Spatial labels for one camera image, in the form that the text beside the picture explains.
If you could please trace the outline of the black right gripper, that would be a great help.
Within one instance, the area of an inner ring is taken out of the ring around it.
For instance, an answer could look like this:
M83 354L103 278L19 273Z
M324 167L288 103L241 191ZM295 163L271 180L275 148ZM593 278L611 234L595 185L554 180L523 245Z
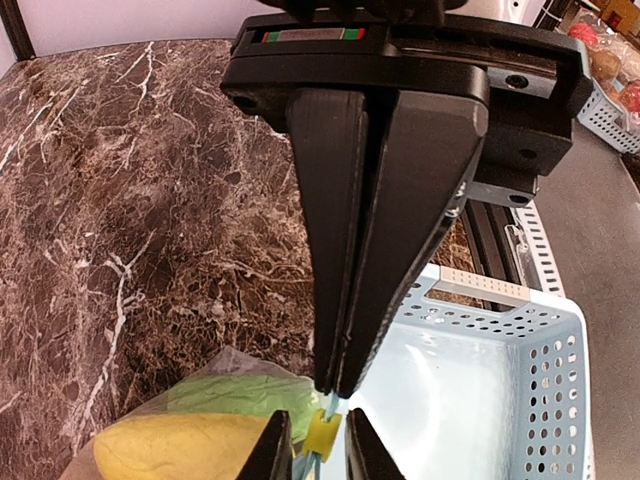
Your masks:
M525 205L571 148L593 83L584 44L547 30L459 15L390 25L359 12L346 23L318 12L306 24L286 14L247 18L221 88L281 133L301 88L357 90L380 104L400 91L478 100L489 125L468 196Z

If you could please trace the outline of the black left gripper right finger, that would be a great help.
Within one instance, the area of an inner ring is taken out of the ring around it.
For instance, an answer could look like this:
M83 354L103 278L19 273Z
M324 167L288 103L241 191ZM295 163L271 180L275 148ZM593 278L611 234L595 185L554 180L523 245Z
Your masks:
M349 480L404 480L365 412L356 408L346 419L345 453Z

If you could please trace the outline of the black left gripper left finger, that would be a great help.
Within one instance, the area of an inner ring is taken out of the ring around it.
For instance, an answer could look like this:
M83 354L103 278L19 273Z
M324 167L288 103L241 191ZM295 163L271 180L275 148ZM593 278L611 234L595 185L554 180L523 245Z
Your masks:
M289 413L276 410L258 438L237 480L291 480L291 430Z

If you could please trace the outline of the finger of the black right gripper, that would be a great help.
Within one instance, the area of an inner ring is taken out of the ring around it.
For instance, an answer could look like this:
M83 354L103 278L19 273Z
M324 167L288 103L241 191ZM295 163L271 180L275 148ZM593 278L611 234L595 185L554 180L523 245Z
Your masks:
M363 93L305 88L286 111L314 277L314 382L345 395L344 360L369 118Z
M399 94L383 136L334 390L358 389L407 291L465 202L489 112L471 98Z

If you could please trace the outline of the green toy bitter gourd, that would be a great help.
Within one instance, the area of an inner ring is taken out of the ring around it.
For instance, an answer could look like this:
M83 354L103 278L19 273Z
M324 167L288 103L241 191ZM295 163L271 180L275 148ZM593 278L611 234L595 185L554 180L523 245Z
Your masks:
M202 376L186 379L167 391L170 412L268 418L276 410L287 411L294 443L305 439L313 414L323 407L323 397L313 382L298 376Z

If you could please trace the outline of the clear zip bag blue zipper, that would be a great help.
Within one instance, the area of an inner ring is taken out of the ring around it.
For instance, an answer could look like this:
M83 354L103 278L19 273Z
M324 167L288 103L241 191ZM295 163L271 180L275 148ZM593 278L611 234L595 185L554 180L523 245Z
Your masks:
M223 348L208 364L97 434L64 479L234 479L271 415L291 421L294 474L316 479L330 450L305 452L319 415L339 423L336 396L305 376Z

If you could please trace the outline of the yellow toy mango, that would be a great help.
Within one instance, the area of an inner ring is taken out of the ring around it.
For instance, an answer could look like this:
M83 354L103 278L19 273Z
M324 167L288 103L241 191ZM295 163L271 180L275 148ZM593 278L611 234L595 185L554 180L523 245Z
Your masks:
M105 479L234 479L267 420L231 414L134 416L94 439Z

